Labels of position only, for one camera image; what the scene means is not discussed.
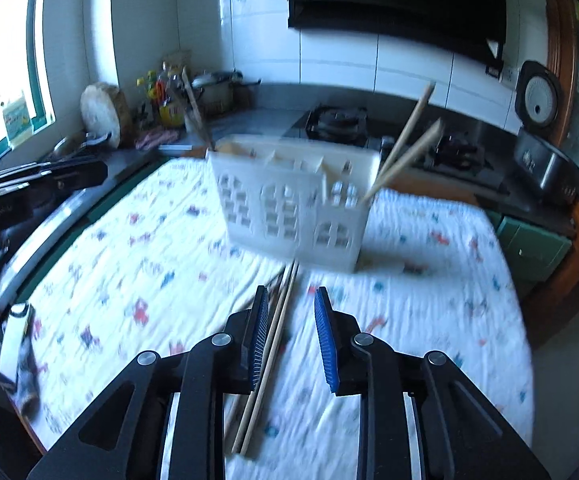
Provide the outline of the black white object table edge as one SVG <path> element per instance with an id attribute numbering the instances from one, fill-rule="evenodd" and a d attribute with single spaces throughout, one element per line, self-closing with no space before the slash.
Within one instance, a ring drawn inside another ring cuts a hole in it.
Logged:
<path id="1" fill-rule="evenodd" d="M 34 317 L 32 304 L 14 304 L 4 325 L 0 350 L 0 386 L 24 416 L 34 416 L 40 405 L 38 367 L 32 347 Z"/>

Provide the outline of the round wooden cutting board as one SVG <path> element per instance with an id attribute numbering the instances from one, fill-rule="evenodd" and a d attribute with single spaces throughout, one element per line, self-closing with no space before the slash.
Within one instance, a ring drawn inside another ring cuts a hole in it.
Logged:
<path id="1" fill-rule="evenodd" d="M 111 148 L 132 140 L 133 122 L 123 91 L 114 84 L 94 82 L 80 98 L 82 122 L 87 133 L 106 138 Z"/>

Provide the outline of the white patterned table cloth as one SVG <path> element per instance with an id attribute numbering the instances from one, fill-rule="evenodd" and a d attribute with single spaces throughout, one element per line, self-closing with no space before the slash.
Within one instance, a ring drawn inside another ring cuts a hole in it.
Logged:
<path id="1" fill-rule="evenodd" d="M 216 182 L 198 159 L 149 171 L 76 228 L 24 294 L 39 400 L 24 426 L 48 451 L 144 350 L 175 356 L 222 330 L 261 285 L 282 327 L 246 455 L 231 479 L 351 479 L 360 402 L 329 391 L 314 296 L 393 350 L 445 352 L 525 440 L 535 418 L 521 308 L 495 230 L 478 208 L 378 195 L 355 272 L 248 252 L 228 239 Z"/>

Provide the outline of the yellow condiment bottle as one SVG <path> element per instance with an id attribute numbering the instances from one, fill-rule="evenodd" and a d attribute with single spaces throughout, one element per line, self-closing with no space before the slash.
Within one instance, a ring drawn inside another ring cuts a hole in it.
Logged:
<path id="1" fill-rule="evenodd" d="M 159 107 L 159 115 L 165 127 L 180 128 L 184 126 L 184 105 L 175 93 L 164 92 Z"/>

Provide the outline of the wooden utensil behind holder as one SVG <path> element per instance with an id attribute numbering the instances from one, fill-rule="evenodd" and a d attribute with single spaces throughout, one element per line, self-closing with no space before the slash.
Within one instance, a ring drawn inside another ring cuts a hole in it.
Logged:
<path id="1" fill-rule="evenodd" d="M 186 96 L 190 101 L 190 106 L 193 110 L 195 124 L 198 130 L 198 136 L 201 136 L 204 139 L 204 143 L 206 143 L 208 150 L 214 151 L 216 149 L 216 145 L 213 142 L 213 136 L 211 133 L 210 128 L 204 122 L 204 118 L 202 118 L 196 96 L 194 94 L 192 85 L 190 84 L 190 78 L 187 76 L 187 67 L 184 66 L 181 70 L 181 77 L 183 80 L 183 86 L 186 92 Z"/>

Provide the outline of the steel pot with lid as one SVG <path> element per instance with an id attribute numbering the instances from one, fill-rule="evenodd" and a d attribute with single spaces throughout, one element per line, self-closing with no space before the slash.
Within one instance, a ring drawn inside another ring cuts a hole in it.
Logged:
<path id="1" fill-rule="evenodd" d="M 233 108 L 236 89 L 259 86 L 260 79 L 247 79 L 240 70 L 206 72 L 192 80 L 198 107 L 206 116 L 222 115 Z"/>

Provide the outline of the black rice cooker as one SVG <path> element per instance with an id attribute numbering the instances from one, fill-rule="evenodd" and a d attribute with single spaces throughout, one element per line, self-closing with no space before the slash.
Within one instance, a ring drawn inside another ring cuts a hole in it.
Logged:
<path id="1" fill-rule="evenodd" d="M 514 162 L 536 196 L 571 207 L 579 196 L 579 166 L 550 141 L 561 104 L 562 88 L 551 70 L 525 61 L 516 85 L 515 112 L 521 128 Z"/>

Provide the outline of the white perforated utensil holder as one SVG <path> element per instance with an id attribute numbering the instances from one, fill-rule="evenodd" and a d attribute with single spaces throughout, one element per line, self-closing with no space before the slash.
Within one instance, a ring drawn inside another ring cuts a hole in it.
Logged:
<path id="1" fill-rule="evenodd" d="M 231 242 L 352 273 L 381 156 L 367 148 L 235 134 L 207 154 Z"/>

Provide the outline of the black gas stove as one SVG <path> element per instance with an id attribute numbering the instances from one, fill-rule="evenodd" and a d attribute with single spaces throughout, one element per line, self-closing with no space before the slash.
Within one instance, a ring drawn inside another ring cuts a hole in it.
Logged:
<path id="1" fill-rule="evenodd" d="M 448 112 L 442 115 L 446 129 L 412 169 L 419 176 L 472 188 L 476 194 L 492 198 L 510 195 L 502 159 L 513 151 L 510 134 L 487 122 Z M 366 108 L 320 105 L 309 110 L 291 126 L 288 139 L 334 142 L 367 148 L 385 160 L 396 145 L 401 124 L 384 122 Z"/>

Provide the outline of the wooden chopstick in holder lower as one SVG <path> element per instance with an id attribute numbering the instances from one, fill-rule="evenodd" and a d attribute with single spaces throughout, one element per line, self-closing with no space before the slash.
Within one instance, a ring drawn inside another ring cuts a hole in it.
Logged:
<path id="1" fill-rule="evenodd" d="M 387 167 L 376 179 L 372 187 L 365 193 L 361 203 L 368 203 L 381 188 L 385 188 L 389 183 L 393 182 L 402 171 L 409 168 L 413 162 L 419 157 L 423 156 L 431 145 L 438 142 L 445 130 L 445 123 L 442 119 L 436 120 L 417 140 L 411 148 L 408 149 L 402 156 L 396 159 L 391 165 Z"/>

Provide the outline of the wooden chopstick in holder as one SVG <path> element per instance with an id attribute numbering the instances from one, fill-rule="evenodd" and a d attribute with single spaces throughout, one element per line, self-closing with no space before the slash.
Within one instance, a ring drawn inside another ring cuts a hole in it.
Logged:
<path id="1" fill-rule="evenodd" d="M 408 149 L 402 156 L 396 159 L 391 165 L 387 167 L 376 179 L 372 187 L 365 193 L 361 203 L 368 203 L 381 188 L 385 188 L 389 183 L 393 182 L 402 171 L 409 168 L 413 162 L 419 157 L 423 156 L 431 145 L 438 142 L 445 130 L 445 123 L 442 119 L 436 120 L 417 140 L 411 148 Z"/>
<path id="2" fill-rule="evenodd" d="M 383 174 L 387 171 L 387 169 L 396 161 L 397 156 L 399 155 L 402 148 L 404 148 L 405 144 L 409 140 L 410 134 L 413 132 L 417 122 L 419 121 L 419 117 L 421 117 L 423 110 L 427 106 L 431 95 L 433 94 L 436 88 L 436 83 L 431 81 L 427 84 L 425 91 L 423 92 L 423 96 L 419 98 L 417 101 L 413 112 L 411 113 L 410 117 L 408 118 L 407 122 L 405 123 L 399 138 L 396 140 L 395 145 L 393 145 L 393 149 L 390 151 L 389 155 L 387 156 L 381 170 L 378 172 L 378 176 L 382 177 Z"/>

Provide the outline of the wooden chopstick in holder upper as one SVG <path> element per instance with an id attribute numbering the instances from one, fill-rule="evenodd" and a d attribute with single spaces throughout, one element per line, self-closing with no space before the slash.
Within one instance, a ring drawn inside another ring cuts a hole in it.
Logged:
<path id="1" fill-rule="evenodd" d="M 399 155 L 402 148 L 404 148 L 405 144 L 409 140 L 410 134 L 413 132 L 417 122 L 419 121 L 419 117 L 421 117 L 423 110 L 427 106 L 431 95 L 433 94 L 436 88 L 436 83 L 431 81 L 427 84 L 425 91 L 423 92 L 423 96 L 419 98 L 417 101 L 413 112 L 411 113 L 410 117 L 408 118 L 407 122 L 405 123 L 399 138 L 396 140 L 395 145 L 393 145 L 393 149 L 390 151 L 389 155 L 387 156 L 381 170 L 378 172 L 378 176 L 382 177 L 383 174 L 387 171 L 387 169 L 396 161 L 397 156 Z"/>

